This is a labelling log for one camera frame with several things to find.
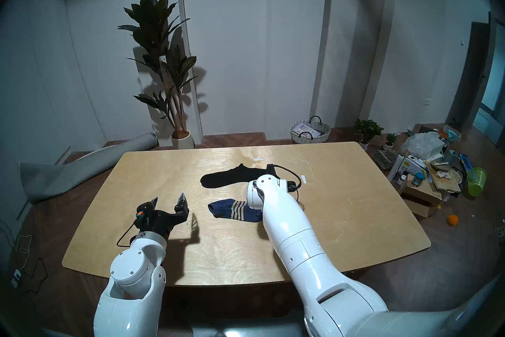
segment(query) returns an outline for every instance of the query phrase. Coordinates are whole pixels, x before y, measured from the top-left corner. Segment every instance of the wooden table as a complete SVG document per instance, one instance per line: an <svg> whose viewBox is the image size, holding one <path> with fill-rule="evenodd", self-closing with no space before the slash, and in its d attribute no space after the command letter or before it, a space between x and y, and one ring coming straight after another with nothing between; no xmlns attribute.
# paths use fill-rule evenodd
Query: wooden table
<svg viewBox="0 0 505 337"><path fill-rule="evenodd" d="M355 142L128 152L91 203L63 258L64 267L109 277L116 242L136 207L156 196L173 212L182 192L186 224L172 231L163 266L167 285L226 285L289 280L262 223L215 218L210 202L245 199L246 183L206 189L200 178L244 163L284 166L307 183L299 203L331 261L355 270L426 249L430 240L393 186ZM293 176L276 169L285 179ZM123 239L138 231L133 228Z"/></svg>

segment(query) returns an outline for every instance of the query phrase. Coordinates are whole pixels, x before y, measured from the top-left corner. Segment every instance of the orange ball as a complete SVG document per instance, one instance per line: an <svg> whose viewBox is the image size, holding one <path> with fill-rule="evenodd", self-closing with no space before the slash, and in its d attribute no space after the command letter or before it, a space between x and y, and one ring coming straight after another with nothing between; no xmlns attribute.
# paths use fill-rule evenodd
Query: orange ball
<svg viewBox="0 0 505 337"><path fill-rule="evenodd" d="M447 216L447 224L449 224L451 227L457 226L458 222L459 222L459 219L457 218L456 215Z"/></svg>

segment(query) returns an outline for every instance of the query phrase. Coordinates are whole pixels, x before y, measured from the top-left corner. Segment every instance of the gray rug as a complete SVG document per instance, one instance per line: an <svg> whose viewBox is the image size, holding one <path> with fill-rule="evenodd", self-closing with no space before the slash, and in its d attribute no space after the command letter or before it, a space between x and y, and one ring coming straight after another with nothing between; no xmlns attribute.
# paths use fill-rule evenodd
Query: gray rug
<svg viewBox="0 0 505 337"><path fill-rule="evenodd" d="M148 150L156 146L154 133L146 133L115 146L98 149L64 165L19 163L21 183L28 200L39 203L65 193L113 167L125 152Z"/></svg>

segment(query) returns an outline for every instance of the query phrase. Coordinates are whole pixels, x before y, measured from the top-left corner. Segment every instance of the white pot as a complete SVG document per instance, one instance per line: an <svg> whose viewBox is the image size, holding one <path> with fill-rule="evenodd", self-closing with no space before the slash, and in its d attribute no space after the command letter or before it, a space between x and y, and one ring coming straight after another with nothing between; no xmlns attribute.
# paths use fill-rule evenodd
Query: white pot
<svg viewBox="0 0 505 337"><path fill-rule="evenodd" d="M191 137L191 132L186 137L179 139L170 136L170 140L172 140L172 145L175 149L195 149L195 142L193 141L193 137Z"/></svg>

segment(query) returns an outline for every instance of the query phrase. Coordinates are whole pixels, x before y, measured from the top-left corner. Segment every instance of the potted plant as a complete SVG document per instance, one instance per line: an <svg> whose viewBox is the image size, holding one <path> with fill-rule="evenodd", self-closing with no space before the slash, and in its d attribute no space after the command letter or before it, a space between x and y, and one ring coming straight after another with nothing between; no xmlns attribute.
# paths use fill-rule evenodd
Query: potted plant
<svg viewBox="0 0 505 337"><path fill-rule="evenodd" d="M397 140L397 137L393 133L389 133L386 137L386 142L382 146L383 150L392 150L394 142Z"/></svg>
<svg viewBox="0 0 505 337"><path fill-rule="evenodd" d="M374 136L380 136L384 128L380 127L377 122L372 121L371 119L369 120L361 120L361 119L356 119L355 122L356 128L358 131L362 134L363 139L360 141L361 148L364 150L367 150L368 148L368 142L374 137Z"/></svg>
<svg viewBox="0 0 505 337"><path fill-rule="evenodd" d="M194 148L195 143L191 132L184 124L184 108L182 105L182 87L195 77L186 80L188 71L196 63L195 56L183 56L179 46L171 47L169 36L182 23L174 26L179 16L168 23L168 17L177 3L168 4L168 0L140 0L139 4L132 4L131 9L124 8L125 12L135 20L139 26L122 25L118 30L132 32L133 39L148 53L142 56L143 62L135 58L128 58L143 64L155 72L162 83L163 91L152 93L149 96L141 93L134 96L137 100L148 106L160 110L174 128L171 139L175 148Z"/></svg>

